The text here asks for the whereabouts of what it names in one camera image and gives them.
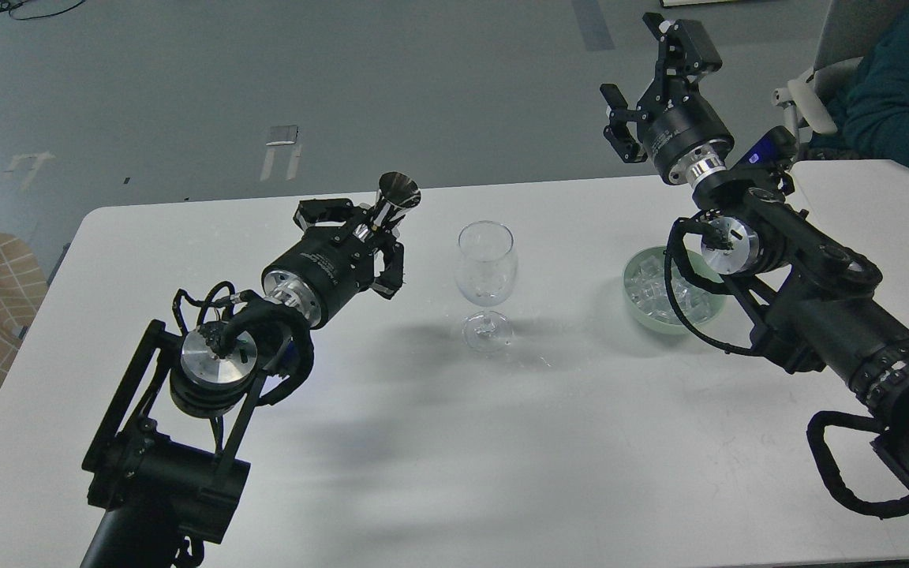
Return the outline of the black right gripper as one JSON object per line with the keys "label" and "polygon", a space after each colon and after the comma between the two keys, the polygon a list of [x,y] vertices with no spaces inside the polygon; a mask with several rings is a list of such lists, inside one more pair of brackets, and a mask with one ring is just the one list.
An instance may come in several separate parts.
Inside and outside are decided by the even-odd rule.
{"label": "black right gripper", "polygon": [[700,21],[668,21],[659,12],[645,12],[642,21],[659,46],[652,83],[629,108],[616,84],[601,84],[607,103],[605,139],[627,164],[652,161],[661,180],[681,185],[685,175],[679,160],[710,144],[719,157],[728,157],[735,138],[699,83],[722,68],[723,60]]}

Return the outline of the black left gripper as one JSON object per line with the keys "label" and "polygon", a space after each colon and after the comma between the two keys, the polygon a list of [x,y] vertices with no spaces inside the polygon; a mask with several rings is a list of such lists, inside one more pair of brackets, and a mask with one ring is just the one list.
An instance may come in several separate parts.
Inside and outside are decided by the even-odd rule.
{"label": "black left gripper", "polygon": [[[303,231],[300,241],[262,274],[266,301],[292,307],[311,328],[321,328],[368,288],[386,301],[401,289],[404,245],[393,233],[372,228],[368,207],[349,198],[305,199],[294,223]],[[377,252],[383,270],[375,275]]]}

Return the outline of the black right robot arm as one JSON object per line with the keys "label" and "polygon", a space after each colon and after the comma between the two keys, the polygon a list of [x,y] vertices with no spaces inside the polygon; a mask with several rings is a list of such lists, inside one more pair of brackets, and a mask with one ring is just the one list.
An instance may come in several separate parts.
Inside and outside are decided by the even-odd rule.
{"label": "black right robot arm", "polygon": [[[823,485],[854,513],[908,515],[909,328],[873,301],[881,271],[787,205],[795,127],[773,127],[737,164],[725,164],[735,140],[699,89],[722,60],[702,24],[657,12],[642,19],[657,45],[645,94],[629,107],[617,86],[600,90],[608,105],[604,136],[622,161],[650,161],[664,183],[692,189],[697,212],[672,223],[664,279],[679,272],[697,288],[732,296],[753,323],[749,346],[703,337],[706,344],[790,374],[836,372],[868,414],[819,411],[809,421],[806,438]],[[824,439],[830,427],[872,432],[874,453],[907,494],[859,499]]]}

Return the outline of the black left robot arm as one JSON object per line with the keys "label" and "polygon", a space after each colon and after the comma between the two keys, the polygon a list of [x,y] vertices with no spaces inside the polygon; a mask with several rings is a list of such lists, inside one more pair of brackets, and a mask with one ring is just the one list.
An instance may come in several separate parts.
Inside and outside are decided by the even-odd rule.
{"label": "black left robot arm", "polygon": [[202,564],[241,503],[253,414],[310,377],[314,330],[351,298],[397,293],[398,226],[419,202],[418,191],[303,200],[301,237],[259,290],[220,282],[203,298],[174,295],[176,327],[148,324],[83,460],[88,503],[104,511],[83,567]]}

